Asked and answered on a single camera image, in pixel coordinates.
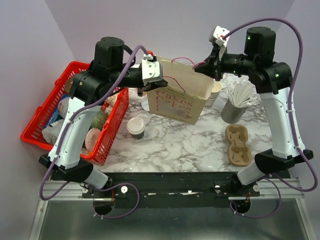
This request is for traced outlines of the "white plastic cup lid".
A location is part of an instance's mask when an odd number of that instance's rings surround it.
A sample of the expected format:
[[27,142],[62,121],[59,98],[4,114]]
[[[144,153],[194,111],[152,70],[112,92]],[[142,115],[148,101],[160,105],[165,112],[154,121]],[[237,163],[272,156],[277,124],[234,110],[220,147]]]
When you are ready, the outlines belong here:
[[141,134],[145,130],[145,127],[145,121],[140,117],[133,117],[126,124],[127,130],[133,135]]

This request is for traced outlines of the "pink and cream paper bag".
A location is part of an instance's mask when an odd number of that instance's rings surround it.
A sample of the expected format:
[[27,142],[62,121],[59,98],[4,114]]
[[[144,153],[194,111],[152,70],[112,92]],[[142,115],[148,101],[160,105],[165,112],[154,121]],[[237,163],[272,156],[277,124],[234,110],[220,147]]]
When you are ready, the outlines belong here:
[[158,56],[168,86],[147,93],[149,111],[195,125],[214,87],[214,80],[193,67]]

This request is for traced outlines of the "black paper coffee cup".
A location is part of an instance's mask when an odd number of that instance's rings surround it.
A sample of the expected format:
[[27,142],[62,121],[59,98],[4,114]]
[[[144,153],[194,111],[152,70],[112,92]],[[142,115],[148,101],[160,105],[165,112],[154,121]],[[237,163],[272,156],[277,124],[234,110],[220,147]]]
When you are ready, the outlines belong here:
[[137,134],[131,133],[131,136],[132,136],[134,139],[140,140],[140,139],[142,139],[142,138],[144,137],[144,134],[145,134],[145,132],[142,131],[142,132],[137,133]]

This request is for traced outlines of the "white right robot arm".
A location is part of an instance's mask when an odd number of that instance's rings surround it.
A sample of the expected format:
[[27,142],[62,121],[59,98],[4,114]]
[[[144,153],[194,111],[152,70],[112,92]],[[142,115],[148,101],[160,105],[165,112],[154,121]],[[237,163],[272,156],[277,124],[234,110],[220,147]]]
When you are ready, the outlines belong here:
[[314,157],[299,137],[293,104],[289,102],[293,86],[291,68],[275,62],[276,33],[268,27],[251,27],[246,31],[243,54],[226,53],[229,31],[216,26],[209,41],[213,48],[195,72],[220,81],[223,74],[247,76],[259,94],[271,130],[272,148],[258,153],[254,161],[237,174],[230,183],[230,191],[241,196],[248,185],[267,174],[285,171]]

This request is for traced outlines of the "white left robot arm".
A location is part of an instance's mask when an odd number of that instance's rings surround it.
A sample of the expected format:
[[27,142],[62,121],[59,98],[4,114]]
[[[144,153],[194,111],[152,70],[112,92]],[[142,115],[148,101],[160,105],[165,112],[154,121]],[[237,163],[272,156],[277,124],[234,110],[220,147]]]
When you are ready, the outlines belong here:
[[117,87],[137,88],[141,94],[167,85],[161,63],[143,46],[131,50],[117,37],[103,37],[95,45],[88,70],[74,76],[57,141],[39,163],[56,170],[63,180],[92,185],[99,197],[107,197],[108,176],[80,157],[94,117]]

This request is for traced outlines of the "stack of white cup lids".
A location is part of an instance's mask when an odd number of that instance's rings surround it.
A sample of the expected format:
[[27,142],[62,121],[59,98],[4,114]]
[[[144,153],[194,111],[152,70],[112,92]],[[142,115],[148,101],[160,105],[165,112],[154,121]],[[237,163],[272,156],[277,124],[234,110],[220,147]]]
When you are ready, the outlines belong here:
[[141,107],[143,110],[149,112],[150,108],[149,108],[149,101],[148,101],[148,97],[145,96],[142,100],[141,100]]

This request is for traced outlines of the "stack of paper cups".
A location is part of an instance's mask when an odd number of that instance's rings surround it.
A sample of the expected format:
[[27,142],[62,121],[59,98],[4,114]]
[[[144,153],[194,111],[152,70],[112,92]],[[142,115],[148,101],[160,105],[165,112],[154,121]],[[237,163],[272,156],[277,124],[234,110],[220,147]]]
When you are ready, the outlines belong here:
[[211,90],[210,96],[207,99],[207,102],[205,104],[206,108],[210,108],[216,101],[217,97],[219,96],[220,92],[222,90],[222,85],[219,81],[214,81],[213,88]]

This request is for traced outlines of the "loose white cup lid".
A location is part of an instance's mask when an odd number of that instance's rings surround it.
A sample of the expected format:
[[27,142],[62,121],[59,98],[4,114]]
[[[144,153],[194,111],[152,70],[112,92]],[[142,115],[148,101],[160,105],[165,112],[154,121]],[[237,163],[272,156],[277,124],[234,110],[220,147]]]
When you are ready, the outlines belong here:
[[146,125],[148,125],[151,121],[151,114],[148,111],[140,110],[135,114],[135,117],[141,118]]

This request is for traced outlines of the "beige bottle with red print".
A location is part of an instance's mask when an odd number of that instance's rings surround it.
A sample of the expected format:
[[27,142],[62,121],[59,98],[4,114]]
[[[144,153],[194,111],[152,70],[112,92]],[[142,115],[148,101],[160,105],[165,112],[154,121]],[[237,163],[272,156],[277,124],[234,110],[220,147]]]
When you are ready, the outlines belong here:
[[109,96],[105,101],[104,103],[107,104],[108,106],[111,106],[112,108],[114,107],[114,105],[116,104],[117,102],[117,99],[118,99],[118,95],[119,93],[116,93],[112,96]]

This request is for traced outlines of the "bundle of wrapped straws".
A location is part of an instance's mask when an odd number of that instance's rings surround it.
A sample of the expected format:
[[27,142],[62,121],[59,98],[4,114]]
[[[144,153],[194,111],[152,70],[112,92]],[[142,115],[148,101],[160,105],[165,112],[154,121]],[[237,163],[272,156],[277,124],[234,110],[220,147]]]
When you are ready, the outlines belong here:
[[249,81],[236,81],[233,87],[228,86],[226,95],[231,104],[236,108],[245,108],[258,101],[256,88]]

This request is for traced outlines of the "green round melon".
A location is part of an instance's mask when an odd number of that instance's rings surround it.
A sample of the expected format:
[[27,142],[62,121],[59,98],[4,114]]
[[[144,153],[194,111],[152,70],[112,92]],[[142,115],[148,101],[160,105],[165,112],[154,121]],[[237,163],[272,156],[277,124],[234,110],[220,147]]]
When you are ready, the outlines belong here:
[[105,113],[103,110],[100,110],[93,118],[89,128],[90,129],[96,128],[101,131],[103,129],[107,119],[108,119],[108,114]]

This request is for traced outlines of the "grey wrapped bundle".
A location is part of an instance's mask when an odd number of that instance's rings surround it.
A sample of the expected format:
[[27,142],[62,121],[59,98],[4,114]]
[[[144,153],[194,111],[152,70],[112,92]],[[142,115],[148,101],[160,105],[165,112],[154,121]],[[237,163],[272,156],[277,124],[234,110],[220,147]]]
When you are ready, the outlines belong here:
[[58,114],[63,119],[65,119],[65,117],[66,117],[66,115],[68,113],[69,99],[70,99],[69,96],[66,96],[66,97],[62,98],[60,100],[60,102],[58,103],[58,106],[57,106]]

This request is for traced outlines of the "cardboard cup carrier tray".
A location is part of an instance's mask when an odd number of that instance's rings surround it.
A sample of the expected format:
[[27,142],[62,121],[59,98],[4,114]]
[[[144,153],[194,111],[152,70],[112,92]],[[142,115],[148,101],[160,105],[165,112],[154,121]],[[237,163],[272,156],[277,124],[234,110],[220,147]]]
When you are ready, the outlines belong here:
[[225,137],[229,143],[227,157],[237,167],[247,167],[253,161],[251,149],[247,146],[248,130],[241,124],[229,124],[225,129]]

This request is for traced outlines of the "white printed plastic bag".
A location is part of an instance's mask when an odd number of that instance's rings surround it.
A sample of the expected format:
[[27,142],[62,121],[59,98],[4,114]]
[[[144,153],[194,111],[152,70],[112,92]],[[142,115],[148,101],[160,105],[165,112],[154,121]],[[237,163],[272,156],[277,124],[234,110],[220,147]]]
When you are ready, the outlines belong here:
[[49,124],[46,128],[42,130],[42,136],[45,141],[50,144],[54,145],[58,139],[60,131],[62,129],[64,123],[64,119],[60,119],[58,121]]

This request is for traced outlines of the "red plastic shopping basket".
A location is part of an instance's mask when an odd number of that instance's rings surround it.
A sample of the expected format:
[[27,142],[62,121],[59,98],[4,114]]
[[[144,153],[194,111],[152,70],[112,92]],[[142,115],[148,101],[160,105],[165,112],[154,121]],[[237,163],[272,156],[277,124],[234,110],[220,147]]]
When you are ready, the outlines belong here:
[[[67,94],[65,92],[65,83],[67,80],[71,76],[87,70],[88,67],[88,63],[79,61],[72,61],[68,64],[61,76],[55,81],[54,87],[44,103],[35,110],[32,119],[20,135],[21,141],[36,145],[47,151],[50,151],[53,148],[53,146],[48,144],[44,139],[42,130],[57,109],[60,100]],[[83,159],[98,166],[103,166],[105,164],[125,113],[128,110],[128,106],[129,89],[125,88],[118,93],[116,102],[103,126],[94,149],[88,154],[80,155]]]

